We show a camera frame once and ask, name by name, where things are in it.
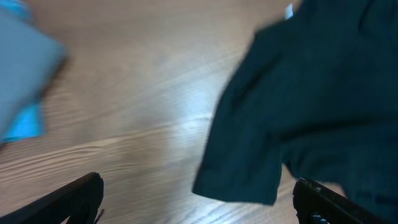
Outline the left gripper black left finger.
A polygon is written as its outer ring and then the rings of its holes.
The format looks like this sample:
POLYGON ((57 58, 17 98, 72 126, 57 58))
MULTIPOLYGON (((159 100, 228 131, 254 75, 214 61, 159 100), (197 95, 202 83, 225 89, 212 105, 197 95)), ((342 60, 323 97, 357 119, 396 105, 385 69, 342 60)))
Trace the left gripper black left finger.
POLYGON ((104 210, 104 181, 97 172, 1 217, 1 224, 97 224, 104 210))

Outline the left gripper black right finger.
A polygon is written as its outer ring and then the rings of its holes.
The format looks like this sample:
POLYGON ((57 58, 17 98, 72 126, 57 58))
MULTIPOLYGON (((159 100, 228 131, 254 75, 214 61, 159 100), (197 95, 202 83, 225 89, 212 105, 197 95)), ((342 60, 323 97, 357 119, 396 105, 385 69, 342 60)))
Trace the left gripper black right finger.
POLYGON ((386 224, 342 195, 310 179, 294 187, 293 205, 300 224, 386 224))

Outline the black t-shirt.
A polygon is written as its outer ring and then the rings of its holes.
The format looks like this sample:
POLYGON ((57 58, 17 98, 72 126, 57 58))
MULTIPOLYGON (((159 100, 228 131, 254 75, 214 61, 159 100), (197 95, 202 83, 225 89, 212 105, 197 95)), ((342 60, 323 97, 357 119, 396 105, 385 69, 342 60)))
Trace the black t-shirt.
POLYGON ((283 166, 397 222, 396 0, 304 0, 257 31, 219 100, 193 193, 271 205, 283 166))

